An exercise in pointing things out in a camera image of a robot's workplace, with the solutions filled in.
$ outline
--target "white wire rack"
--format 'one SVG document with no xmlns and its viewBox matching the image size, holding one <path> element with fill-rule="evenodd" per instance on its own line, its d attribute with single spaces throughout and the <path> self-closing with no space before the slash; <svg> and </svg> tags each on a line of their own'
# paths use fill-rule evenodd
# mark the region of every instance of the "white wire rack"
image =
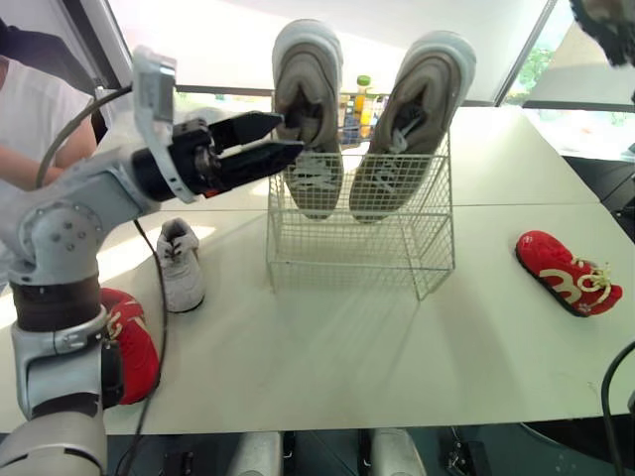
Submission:
<svg viewBox="0 0 635 476">
<path fill-rule="evenodd" d="M 302 186 L 301 168 L 336 170 L 340 160 L 339 191 Z M 433 155 L 304 153 L 270 177 L 274 290 L 412 287 L 423 300 L 454 269 L 449 160 L 445 137 Z"/>
</svg>

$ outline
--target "white lace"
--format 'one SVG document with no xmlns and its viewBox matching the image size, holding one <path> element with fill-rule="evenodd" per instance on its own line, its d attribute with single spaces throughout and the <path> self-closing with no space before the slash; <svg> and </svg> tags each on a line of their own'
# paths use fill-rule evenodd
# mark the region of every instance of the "white lace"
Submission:
<svg viewBox="0 0 635 476">
<path fill-rule="evenodd" d="M 300 190 L 309 188 L 336 190 L 337 187 L 332 180 L 333 173 L 326 164 L 326 159 L 299 156 L 296 160 L 296 167 L 291 172 L 289 186 Z"/>
<path fill-rule="evenodd" d="M 393 143 L 388 148 L 391 154 L 401 154 L 408 149 L 406 135 L 421 121 L 421 117 L 416 117 L 404 129 L 393 131 Z M 394 158 L 382 161 L 377 172 L 369 180 L 370 183 L 381 188 L 388 193 L 395 192 L 394 183 L 399 173 L 399 162 Z"/>
<path fill-rule="evenodd" d="M 123 330 L 123 325 L 118 322 L 120 317 L 121 312 L 115 312 L 113 315 L 108 317 L 106 328 L 108 329 L 110 340 L 115 340 Z"/>
<path fill-rule="evenodd" d="M 575 256 L 571 259 L 571 264 L 574 266 L 578 265 L 580 268 L 584 268 L 585 263 L 588 262 Z M 577 279 L 577 287 L 586 293 L 595 293 L 596 291 L 604 289 L 602 296 L 600 296 L 596 302 L 591 304 L 590 307 L 602 304 L 606 298 L 608 298 L 608 295 L 611 294 L 611 282 L 608 279 L 609 275 L 610 269 L 608 265 L 606 265 L 605 270 L 591 266 L 591 273 L 589 275 L 582 275 Z M 591 286 L 586 286 L 584 284 L 586 281 L 590 281 Z"/>
</svg>

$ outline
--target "cable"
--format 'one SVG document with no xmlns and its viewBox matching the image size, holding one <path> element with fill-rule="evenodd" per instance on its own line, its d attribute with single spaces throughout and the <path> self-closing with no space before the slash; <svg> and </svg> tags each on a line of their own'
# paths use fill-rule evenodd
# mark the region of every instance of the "cable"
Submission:
<svg viewBox="0 0 635 476">
<path fill-rule="evenodd" d="M 128 476 L 130 474 L 130 470 L 132 469 L 132 463 L 137 456 L 139 451 L 139 443 L 143 438 L 141 431 L 143 430 L 144 422 L 146 421 L 146 416 L 148 414 L 148 408 L 150 407 L 150 403 L 152 402 L 152 398 L 159 387 L 159 381 L 161 380 L 161 373 L 163 372 L 163 364 L 166 359 L 166 348 L 168 346 L 168 300 L 166 296 L 166 283 L 164 282 L 163 270 L 161 269 L 161 263 L 159 262 L 159 255 L 155 251 L 154 247 L 150 243 L 146 232 L 141 227 L 141 223 L 139 220 L 134 220 L 133 223 L 137 228 L 137 231 L 144 239 L 148 248 L 152 251 L 152 257 L 155 261 L 155 266 L 157 268 L 157 275 L 159 277 L 159 286 L 161 288 L 161 305 L 162 305 L 162 314 L 163 314 L 163 328 L 162 328 L 162 341 L 161 341 L 161 349 L 159 351 L 159 370 L 157 375 L 155 376 L 155 382 L 152 386 L 152 390 L 146 397 L 146 400 L 143 404 L 143 408 L 141 409 L 141 414 L 139 415 L 139 421 L 137 422 L 137 428 L 135 429 L 135 434 L 132 438 L 132 442 L 130 443 L 130 447 L 124 453 L 124 459 L 126 460 L 126 464 L 123 467 L 122 473 L 114 473 L 114 476 Z"/>
<path fill-rule="evenodd" d="M 128 445 L 128 448 L 126 448 L 126 450 L 123 452 L 123 454 L 119 458 L 119 461 L 117 461 L 117 465 L 115 466 L 115 470 L 112 473 L 113 476 L 116 476 L 116 474 L 119 472 L 119 468 L 121 468 L 121 463 L 123 463 L 123 460 L 130 453 L 131 449 L 132 449 L 132 445 Z"/>
<path fill-rule="evenodd" d="M 635 351 L 635 341 L 628 344 L 617 356 L 613 359 L 611 364 L 606 369 L 604 379 L 602 380 L 602 388 L 600 391 L 600 397 L 602 402 L 602 417 L 604 418 L 604 427 L 606 428 L 606 438 L 608 439 L 608 449 L 613 460 L 613 466 L 615 467 L 616 476 L 625 476 L 624 464 L 622 463 L 622 456 L 619 453 L 619 447 L 617 445 L 617 437 L 615 436 L 615 428 L 613 427 L 613 418 L 611 415 L 608 391 L 611 386 L 611 381 L 615 375 L 615 371 L 622 363 L 622 361 Z"/>
<path fill-rule="evenodd" d="M 53 158 L 56 156 L 56 153 L 62 143 L 66 140 L 66 138 L 73 133 L 73 131 L 79 127 L 81 121 L 83 121 L 90 114 L 95 112 L 104 104 L 107 104 L 110 101 L 117 99 L 125 94 L 128 94 L 132 91 L 132 84 L 126 87 L 122 87 L 121 89 L 117 89 L 116 91 L 108 94 L 107 96 L 102 97 L 101 99 L 97 99 L 94 102 L 88 104 L 79 114 L 77 114 L 72 120 L 64 126 L 64 128 L 60 131 L 56 139 L 53 141 L 49 149 L 44 155 L 44 158 L 40 162 L 40 167 L 38 168 L 38 174 L 36 176 L 36 188 L 42 187 L 44 184 L 44 177 L 47 174 L 47 170 L 51 166 L 53 162 Z"/>
</svg>

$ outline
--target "white sneaker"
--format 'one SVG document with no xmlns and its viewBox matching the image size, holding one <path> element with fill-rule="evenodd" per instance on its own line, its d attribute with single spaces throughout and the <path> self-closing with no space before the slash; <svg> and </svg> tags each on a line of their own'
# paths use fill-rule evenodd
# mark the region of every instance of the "white sneaker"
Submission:
<svg viewBox="0 0 635 476">
<path fill-rule="evenodd" d="M 419 189 L 430 159 L 395 155 L 435 153 L 475 67 L 472 46 L 453 32 L 429 33 L 408 49 L 350 190 L 350 210 L 358 221 L 385 218 Z"/>
<path fill-rule="evenodd" d="M 176 218 L 163 224 L 157 241 L 157 253 L 170 312 L 193 310 L 205 297 L 197 249 L 198 238 L 182 219 Z"/>
<path fill-rule="evenodd" d="M 285 115 L 278 137 L 305 142 L 284 177 L 300 211 L 327 218 L 337 205 L 344 168 L 337 139 L 337 111 L 343 64 L 335 33 L 317 20 L 297 20 L 278 35 L 273 50 L 274 109 Z"/>
</svg>

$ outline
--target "bottle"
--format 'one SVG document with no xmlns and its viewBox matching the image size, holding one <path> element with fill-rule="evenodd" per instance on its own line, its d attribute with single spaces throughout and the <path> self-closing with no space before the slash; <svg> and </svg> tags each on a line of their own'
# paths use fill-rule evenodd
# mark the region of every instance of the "bottle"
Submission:
<svg viewBox="0 0 635 476">
<path fill-rule="evenodd" d="M 361 120 L 359 124 L 359 136 L 362 141 L 370 137 L 371 126 L 373 123 L 373 111 L 375 109 L 375 100 L 377 94 L 370 92 L 371 88 L 366 88 L 366 95 L 364 97 L 364 107 L 361 111 Z"/>
<path fill-rule="evenodd" d="M 355 95 L 354 118 L 355 118 L 356 125 L 359 127 L 359 132 L 358 132 L 359 139 L 361 139 L 362 119 L 366 119 L 365 117 L 363 117 L 363 112 L 364 112 L 364 104 L 366 102 L 366 90 L 369 88 L 369 86 L 370 86 L 370 76 L 367 76 L 365 74 L 361 74 L 357 76 L 357 94 Z"/>
</svg>

